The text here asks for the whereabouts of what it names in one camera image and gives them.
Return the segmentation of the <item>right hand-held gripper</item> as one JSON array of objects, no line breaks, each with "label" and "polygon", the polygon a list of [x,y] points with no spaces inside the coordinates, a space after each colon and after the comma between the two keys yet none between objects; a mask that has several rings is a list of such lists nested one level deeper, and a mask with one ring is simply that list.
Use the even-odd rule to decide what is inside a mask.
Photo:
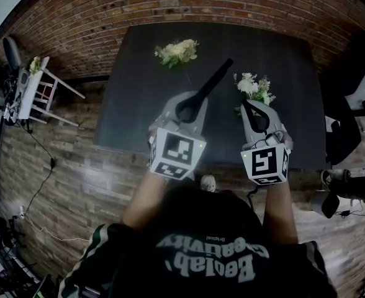
[{"label": "right hand-held gripper", "polygon": [[282,137],[287,130],[277,112],[261,102],[243,99],[241,114],[246,138],[241,157],[248,179],[259,186],[286,182],[290,155]]}]

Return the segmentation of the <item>person's right hand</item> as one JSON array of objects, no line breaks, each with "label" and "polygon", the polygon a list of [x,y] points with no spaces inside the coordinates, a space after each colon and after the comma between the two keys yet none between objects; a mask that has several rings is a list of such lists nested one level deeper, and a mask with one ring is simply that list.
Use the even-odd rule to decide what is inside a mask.
[{"label": "person's right hand", "polygon": [[294,149],[294,142],[287,132],[283,132],[282,142],[287,150],[287,154],[290,155]]}]

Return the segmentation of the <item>person's left hand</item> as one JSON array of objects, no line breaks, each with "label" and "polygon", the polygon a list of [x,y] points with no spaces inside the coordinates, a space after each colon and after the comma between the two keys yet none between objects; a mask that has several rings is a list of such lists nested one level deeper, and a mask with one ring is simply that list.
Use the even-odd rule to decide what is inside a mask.
[{"label": "person's left hand", "polygon": [[163,118],[160,115],[156,118],[156,120],[148,128],[148,143],[150,145],[153,143],[153,139],[156,135],[157,129],[162,128],[162,127],[163,127]]}]

